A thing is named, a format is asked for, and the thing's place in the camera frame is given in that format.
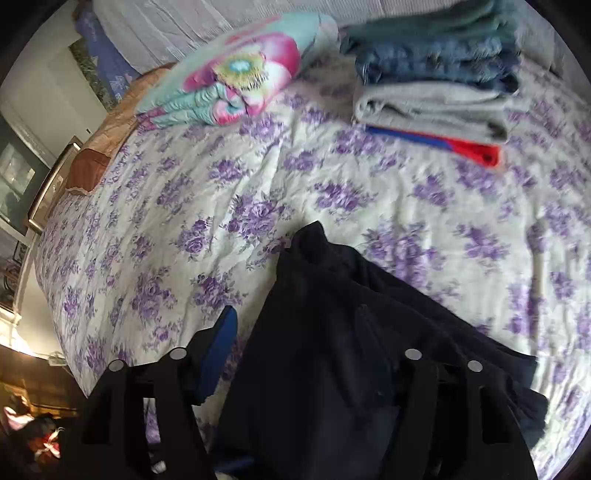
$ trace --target pillow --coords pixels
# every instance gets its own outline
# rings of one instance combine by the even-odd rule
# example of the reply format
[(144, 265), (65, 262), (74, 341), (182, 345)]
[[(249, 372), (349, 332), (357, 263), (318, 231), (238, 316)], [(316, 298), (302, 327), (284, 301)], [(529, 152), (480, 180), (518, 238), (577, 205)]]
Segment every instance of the pillow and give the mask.
[(260, 113), (337, 42), (327, 15), (293, 12), (221, 35), (180, 62), (140, 101), (142, 127), (200, 121), (224, 125)]

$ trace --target picture frame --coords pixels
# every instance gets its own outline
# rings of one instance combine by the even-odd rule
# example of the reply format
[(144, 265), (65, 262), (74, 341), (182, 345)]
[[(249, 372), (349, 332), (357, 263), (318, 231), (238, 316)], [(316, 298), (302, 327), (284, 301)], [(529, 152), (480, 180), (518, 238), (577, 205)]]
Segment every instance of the picture frame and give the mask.
[(25, 256), (27, 255), (27, 250), (28, 247), (25, 244), (17, 241), (14, 253), (12, 254), (12, 260), (22, 266), (22, 262), (25, 260)]
[(41, 235), (45, 230), (47, 219), (66, 190), (70, 167), (81, 149), (82, 142), (78, 137), (72, 137), (43, 182), (27, 216), (28, 226), (35, 233)]

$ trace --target brown blanket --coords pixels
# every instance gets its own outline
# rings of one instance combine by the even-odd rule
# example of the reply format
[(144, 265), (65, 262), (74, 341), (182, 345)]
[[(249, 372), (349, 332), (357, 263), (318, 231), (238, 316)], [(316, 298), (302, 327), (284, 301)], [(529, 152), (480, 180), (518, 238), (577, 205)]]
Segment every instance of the brown blanket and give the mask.
[(107, 115), (72, 162), (66, 181), (67, 192), (78, 195), (93, 192), (111, 160), (138, 125), (135, 106), (173, 65), (170, 63), (154, 69), (131, 83), (123, 100)]

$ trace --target white wall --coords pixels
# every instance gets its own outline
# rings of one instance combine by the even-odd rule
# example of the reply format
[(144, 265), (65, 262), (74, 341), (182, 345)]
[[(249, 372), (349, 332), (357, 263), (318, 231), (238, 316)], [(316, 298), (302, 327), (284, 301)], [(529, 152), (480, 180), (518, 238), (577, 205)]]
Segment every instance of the white wall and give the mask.
[(72, 136), (86, 141), (106, 116), (68, 47), (80, 38), (69, 0), (33, 35), (0, 87), (29, 130), (56, 157)]
[(33, 260), (35, 249), (36, 245), (33, 245), (22, 263), (15, 299), (16, 330), (21, 343), (27, 346), (26, 353), (47, 357), (52, 352), (61, 352), (61, 346), (57, 340), (49, 305), (37, 283)]

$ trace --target floral bedspread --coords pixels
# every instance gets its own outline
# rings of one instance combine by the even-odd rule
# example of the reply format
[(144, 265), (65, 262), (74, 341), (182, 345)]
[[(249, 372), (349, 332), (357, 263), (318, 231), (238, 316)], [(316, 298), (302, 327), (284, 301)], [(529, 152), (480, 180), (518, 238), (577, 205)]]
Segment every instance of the floral bedspread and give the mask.
[[(320, 220), (332, 242), (538, 356), (550, 409), (532, 455), (552, 478), (591, 423), (591, 116), (536, 65), (520, 76), (530, 111), (508, 112), (496, 171), (351, 126), (355, 71), (337, 57), (243, 123), (135, 132), (93, 196), (60, 201), (38, 244), (84, 391), (109, 361), (154, 361), (231, 304), (239, 339), (195, 409), (209, 441), (278, 253)], [(151, 408), (147, 422), (156, 437)]]

